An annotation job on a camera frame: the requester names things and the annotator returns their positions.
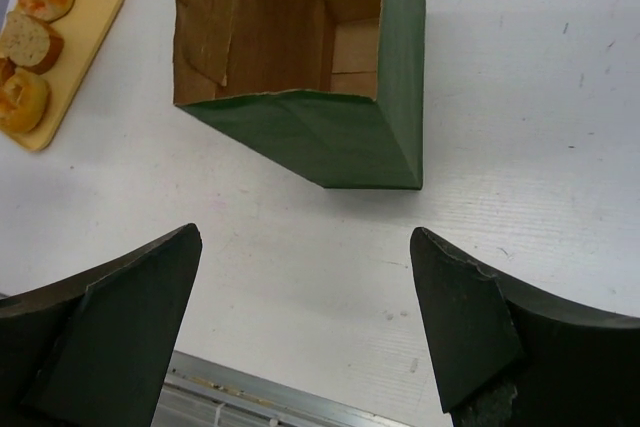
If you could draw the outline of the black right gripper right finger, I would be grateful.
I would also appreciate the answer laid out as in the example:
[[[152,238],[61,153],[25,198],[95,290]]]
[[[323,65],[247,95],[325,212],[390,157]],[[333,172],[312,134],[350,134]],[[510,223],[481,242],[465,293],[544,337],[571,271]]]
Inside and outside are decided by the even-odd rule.
[[[639,321],[553,295],[419,227],[414,285],[456,426],[635,426]]]

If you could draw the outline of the sesame crusted bun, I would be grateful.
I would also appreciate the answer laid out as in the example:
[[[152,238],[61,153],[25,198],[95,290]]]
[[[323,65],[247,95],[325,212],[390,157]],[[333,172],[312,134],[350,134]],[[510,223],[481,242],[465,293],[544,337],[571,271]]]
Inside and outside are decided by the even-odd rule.
[[[41,121],[50,97],[50,86],[42,76],[17,68],[1,86],[1,128],[24,134]]]

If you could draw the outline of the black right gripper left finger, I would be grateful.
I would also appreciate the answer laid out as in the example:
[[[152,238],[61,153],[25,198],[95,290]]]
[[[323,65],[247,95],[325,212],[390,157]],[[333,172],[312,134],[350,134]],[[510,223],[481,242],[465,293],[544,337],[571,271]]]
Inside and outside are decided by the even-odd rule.
[[[2,425],[150,425],[201,252],[190,223],[102,265],[2,297]]]

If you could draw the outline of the green paper bag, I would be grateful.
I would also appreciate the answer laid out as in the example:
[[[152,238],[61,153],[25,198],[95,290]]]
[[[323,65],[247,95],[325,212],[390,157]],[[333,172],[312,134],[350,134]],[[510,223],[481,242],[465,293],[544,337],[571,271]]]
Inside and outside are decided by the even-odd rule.
[[[176,0],[173,102],[327,189],[423,185],[426,0]]]

